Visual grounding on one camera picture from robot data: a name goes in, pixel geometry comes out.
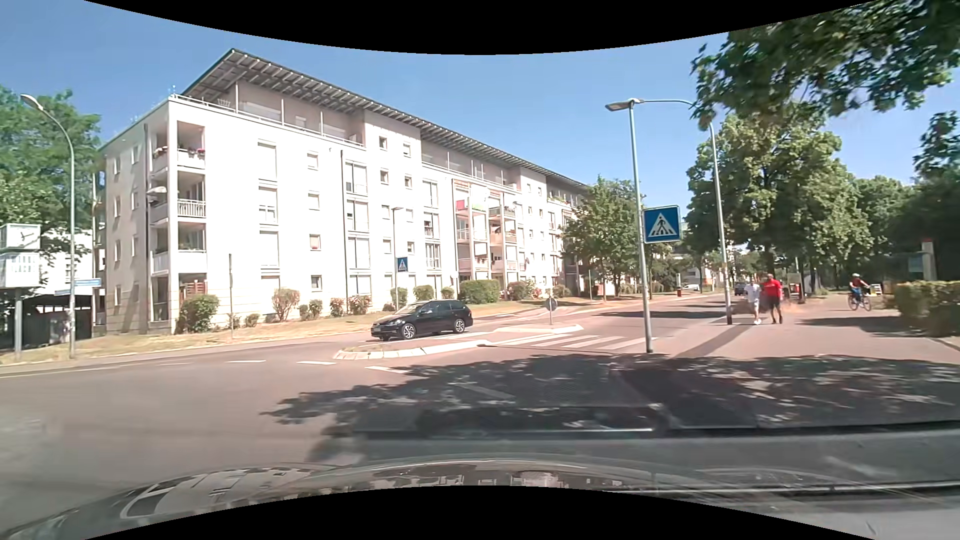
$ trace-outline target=road sign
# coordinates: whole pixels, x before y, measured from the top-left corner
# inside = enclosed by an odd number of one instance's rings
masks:
[[[680,240],[680,207],[643,209],[643,243],[676,242]]]

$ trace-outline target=sky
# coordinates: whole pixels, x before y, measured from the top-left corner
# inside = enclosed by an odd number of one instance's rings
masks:
[[[604,104],[630,97],[692,100],[690,61],[702,44],[716,50],[723,41],[717,35],[545,55],[415,55],[248,36],[82,0],[43,4],[43,10],[26,2],[5,7],[0,85],[34,95],[71,88],[79,110],[102,116],[103,141],[185,89],[232,47],[585,183],[597,175],[633,177],[627,113],[608,112]],[[843,138],[839,158],[853,174],[907,182],[930,115],[957,109],[958,101],[960,84],[954,84],[930,90],[919,110],[859,110],[828,128]],[[678,104],[640,106],[636,129],[645,204],[685,209],[686,169],[708,135]]]

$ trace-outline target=black car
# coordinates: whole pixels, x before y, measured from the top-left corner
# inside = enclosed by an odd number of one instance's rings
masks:
[[[414,302],[387,315],[370,328],[373,337],[386,341],[391,337],[412,339],[418,335],[454,331],[462,333],[473,326],[473,313],[459,300]]]

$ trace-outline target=roof overhang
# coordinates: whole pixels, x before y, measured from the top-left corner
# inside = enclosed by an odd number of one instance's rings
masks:
[[[500,164],[504,168],[523,167],[542,174],[549,181],[565,184],[572,189],[583,191],[588,188],[586,184],[493,148],[479,140],[237,49],[227,51],[183,94],[214,102],[217,98],[229,94],[233,85],[241,81],[329,110],[344,113],[369,111],[380,114],[419,129],[421,140],[426,142],[439,144],[449,150],[488,161],[491,164]]]

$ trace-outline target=building facade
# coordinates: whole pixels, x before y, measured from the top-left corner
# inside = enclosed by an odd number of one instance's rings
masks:
[[[172,331],[198,293],[221,299],[219,324],[271,313],[280,286],[380,309],[397,257],[411,298],[472,279],[577,288],[560,227],[584,184],[240,51],[103,155],[107,331]]]

